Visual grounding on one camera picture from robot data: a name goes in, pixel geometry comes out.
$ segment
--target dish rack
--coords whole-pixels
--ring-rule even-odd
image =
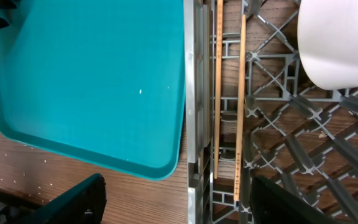
[[[282,30],[293,21],[298,10],[280,26],[277,27],[259,14],[264,2],[259,0],[241,0],[241,14],[247,18],[253,17],[261,22],[270,35],[256,50],[247,50],[246,75],[246,118],[260,118],[262,121],[251,130],[244,132],[241,170],[240,201],[233,200],[233,187],[216,183],[213,179],[214,159],[234,164],[235,144],[222,142],[219,149],[213,145],[213,115],[214,115],[214,53],[215,53],[215,10],[216,1],[207,4],[203,0],[184,0],[185,13],[185,72],[186,72],[186,139],[188,164],[188,223],[253,223],[249,205],[251,171],[255,168],[269,167],[276,172],[273,180],[284,189],[304,200],[306,203],[322,212],[318,207],[319,194],[329,189],[336,198],[339,209],[330,211],[328,216],[336,217],[345,214],[358,223],[358,199],[356,200],[341,184],[346,177],[358,179],[358,150],[348,141],[358,136],[358,122],[340,133],[332,133],[327,124],[335,116],[335,111],[345,108],[358,119],[358,88],[327,91],[326,96],[309,97],[308,93],[317,89],[312,83],[300,87],[301,61],[298,50],[292,46]],[[301,0],[294,0],[297,5]],[[289,54],[262,54],[262,49],[272,40],[278,39],[287,46]],[[238,55],[229,53],[229,46],[240,43],[239,33],[223,34],[223,60],[237,60]],[[276,71],[269,70],[261,61],[281,60],[283,67]],[[257,67],[270,80],[256,89],[252,88]],[[275,85],[279,89],[277,96],[259,96],[263,89]],[[230,108],[236,103],[237,97],[222,97],[221,122],[235,123],[237,110]],[[282,102],[274,110],[266,111],[260,104],[266,101]],[[319,103],[332,103],[322,108]],[[277,125],[278,119],[285,110],[296,110],[309,123],[304,128],[290,133]],[[267,128],[278,131],[282,137],[280,144],[274,145],[267,152],[255,141],[255,135]],[[320,133],[328,140],[307,153],[298,138],[304,133]],[[277,154],[287,148],[295,166],[281,169],[276,164]],[[219,150],[220,158],[214,158],[214,150]],[[341,172],[335,177],[327,175],[321,166],[329,153],[336,151],[345,158],[351,170]],[[318,184],[309,192],[302,191],[294,181],[295,174],[321,174],[326,181]],[[224,205],[224,209],[214,213],[214,205]],[[228,218],[238,213],[239,221]]]

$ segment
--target white mug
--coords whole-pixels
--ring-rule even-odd
[[[316,86],[358,87],[358,1],[302,0],[298,47],[306,74]]]

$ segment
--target blue tray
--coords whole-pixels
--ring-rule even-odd
[[[182,0],[21,0],[0,11],[0,132],[128,174],[175,170]]]

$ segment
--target wooden stick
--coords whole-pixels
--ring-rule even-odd
[[[219,138],[221,126],[221,76],[223,38],[223,0],[218,0],[216,23],[216,86],[215,86],[215,130],[214,130],[214,178],[218,178]]]
[[[239,64],[239,100],[237,104],[236,170],[234,174],[234,200],[240,196],[242,132],[244,126],[244,95],[246,93],[246,15],[241,19],[241,42]]]

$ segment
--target wooden floor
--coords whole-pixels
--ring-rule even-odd
[[[268,0],[261,10],[268,21],[276,26],[298,9],[292,0]],[[224,32],[239,32],[241,18],[241,1],[225,1],[224,3]],[[284,30],[288,40],[296,46],[296,18]],[[247,24],[247,49],[254,50],[270,34],[270,31],[260,22],[251,19]],[[239,45],[231,45],[230,54],[238,54]],[[273,40],[266,46],[264,53],[288,53],[288,50],[278,40]],[[277,64],[267,64],[269,69],[277,69]],[[255,71],[258,81],[257,87],[269,78],[261,71]],[[223,96],[237,95],[238,61],[223,61]],[[276,91],[268,90],[266,94]],[[324,94],[316,91],[314,95]],[[278,108],[280,102],[266,102],[261,107],[272,112]],[[326,108],[329,103],[319,104]],[[250,119],[246,122],[246,130],[252,129],[260,120]],[[278,124],[287,132],[292,133],[305,125],[305,120],[292,109],[286,110]],[[357,119],[346,110],[335,112],[328,129],[334,134],[340,134],[352,125]],[[235,124],[223,124],[221,132],[230,139],[235,135]],[[319,138],[319,133],[302,134],[302,145],[308,152],[315,151],[326,142],[327,138]],[[257,139],[266,149],[282,141],[277,131],[266,129],[257,133]],[[39,203],[48,203],[49,200],[62,194],[72,186],[81,182],[89,175],[101,173],[106,179],[108,204],[104,213],[103,223],[187,223],[187,188],[186,188],[186,137],[182,137],[180,161],[175,173],[167,180],[151,182],[137,177],[121,174],[112,170],[93,166],[68,157],[59,156],[39,149],[23,146],[12,142],[0,134],[0,188],[7,189],[23,197],[31,198]],[[351,143],[358,148],[358,137]],[[350,169],[347,162],[336,152],[332,152],[325,160],[323,170],[335,177]],[[294,166],[293,159],[287,149],[282,149],[277,157],[277,164],[283,169]],[[256,174],[277,178],[277,172],[269,169],[257,170]],[[219,181],[232,184],[234,166],[231,163],[219,164]],[[319,174],[295,175],[296,183],[304,190],[314,189],[324,183]],[[346,178],[342,181],[345,187],[358,197],[358,180]],[[329,211],[337,207],[336,201],[328,190],[322,192],[319,207]]]

